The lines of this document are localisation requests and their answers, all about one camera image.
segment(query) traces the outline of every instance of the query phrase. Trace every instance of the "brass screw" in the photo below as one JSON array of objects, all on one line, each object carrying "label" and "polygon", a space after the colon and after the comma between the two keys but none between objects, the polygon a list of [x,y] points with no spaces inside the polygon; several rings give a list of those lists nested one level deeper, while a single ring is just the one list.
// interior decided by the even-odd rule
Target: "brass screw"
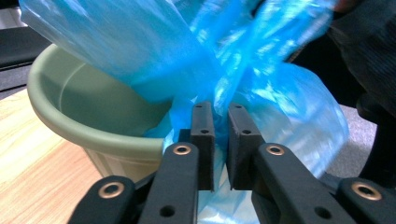
[{"label": "brass screw", "polygon": [[99,196],[104,199],[112,199],[122,194],[124,189],[125,187],[121,182],[107,183],[99,189]]},{"label": "brass screw", "polygon": [[188,146],[177,146],[174,148],[174,153],[179,156],[187,155],[191,152],[191,148]]},{"label": "brass screw", "polygon": [[356,194],[367,200],[379,201],[382,199],[381,193],[368,184],[355,182],[352,184],[352,189]]},{"label": "brass screw", "polygon": [[285,154],[285,150],[282,147],[278,147],[275,145],[268,146],[267,151],[276,156],[281,156]]}]

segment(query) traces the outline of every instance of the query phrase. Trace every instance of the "blue plastic bag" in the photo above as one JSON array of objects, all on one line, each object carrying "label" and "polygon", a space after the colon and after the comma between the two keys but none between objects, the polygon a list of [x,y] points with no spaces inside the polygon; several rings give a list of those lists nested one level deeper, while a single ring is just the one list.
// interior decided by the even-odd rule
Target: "blue plastic bag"
[{"label": "blue plastic bag", "polygon": [[347,140],[343,114],[318,77],[284,61],[323,35],[335,0],[21,0],[22,19],[53,43],[151,102],[172,100],[148,137],[164,148],[213,104],[215,192],[199,195],[200,223],[257,223],[249,191],[230,191],[226,111],[244,105],[267,142],[289,147],[320,176]]}]

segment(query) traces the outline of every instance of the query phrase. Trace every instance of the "screw hole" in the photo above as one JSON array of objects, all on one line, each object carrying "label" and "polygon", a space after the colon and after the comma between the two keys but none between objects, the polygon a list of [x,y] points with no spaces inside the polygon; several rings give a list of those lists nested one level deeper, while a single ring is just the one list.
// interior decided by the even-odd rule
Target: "screw hole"
[{"label": "screw hole", "polygon": [[109,185],[105,188],[105,193],[106,194],[111,194],[119,190],[119,186],[117,185]]},{"label": "screw hole", "polygon": [[280,152],[280,148],[278,148],[278,147],[270,147],[270,150],[272,152],[275,152],[275,153],[279,153]]},{"label": "screw hole", "polygon": [[184,147],[178,147],[178,148],[177,148],[177,151],[180,152],[180,153],[183,153],[183,152],[186,152],[187,149],[184,148]]},{"label": "screw hole", "polygon": [[175,207],[172,205],[166,205],[160,210],[162,217],[172,217],[175,214]]},{"label": "screw hole", "polygon": [[368,196],[373,196],[373,195],[375,195],[375,193],[374,193],[372,190],[367,189],[366,187],[358,187],[358,190],[359,190],[360,192],[362,192],[363,194],[366,194],[366,195],[368,195]]},{"label": "screw hole", "polygon": [[324,207],[315,207],[315,213],[324,219],[332,218],[332,214]]}]

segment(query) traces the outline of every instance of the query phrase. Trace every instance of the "green plastic pot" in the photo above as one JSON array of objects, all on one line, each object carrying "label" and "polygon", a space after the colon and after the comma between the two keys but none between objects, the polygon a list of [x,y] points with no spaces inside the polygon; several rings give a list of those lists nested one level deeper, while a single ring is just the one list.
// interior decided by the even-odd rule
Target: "green plastic pot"
[{"label": "green plastic pot", "polygon": [[161,121],[170,104],[149,104],[55,45],[35,60],[27,89],[43,123],[82,146],[103,176],[138,181],[158,168],[163,139],[142,135]]}]

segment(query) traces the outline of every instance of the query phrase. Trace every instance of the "table surface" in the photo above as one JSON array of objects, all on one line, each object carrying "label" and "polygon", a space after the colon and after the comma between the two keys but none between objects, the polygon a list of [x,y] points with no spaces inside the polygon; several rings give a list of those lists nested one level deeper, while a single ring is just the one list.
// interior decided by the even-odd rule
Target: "table surface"
[{"label": "table surface", "polygon": [[66,223],[100,178],[81,147],[39,120],[26,91],[0,101],[0,223]]}]

